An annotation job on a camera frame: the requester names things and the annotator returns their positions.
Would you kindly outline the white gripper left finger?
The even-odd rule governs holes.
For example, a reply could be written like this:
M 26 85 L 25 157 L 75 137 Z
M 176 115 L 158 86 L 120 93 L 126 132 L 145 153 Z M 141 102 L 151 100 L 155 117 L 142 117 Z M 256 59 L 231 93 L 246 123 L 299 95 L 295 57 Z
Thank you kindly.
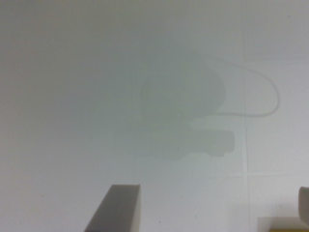
M 112 185 L 84 232 L 139 232 L 140 219 L 140 186 Z

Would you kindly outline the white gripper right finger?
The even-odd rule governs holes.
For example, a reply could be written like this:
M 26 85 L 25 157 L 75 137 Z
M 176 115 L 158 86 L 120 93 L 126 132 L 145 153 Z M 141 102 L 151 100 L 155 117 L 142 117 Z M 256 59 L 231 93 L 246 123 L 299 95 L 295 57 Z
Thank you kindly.
M 298 191 L 298 214 L 302 222 L 309 222 L 309 188 L 301 187 Z

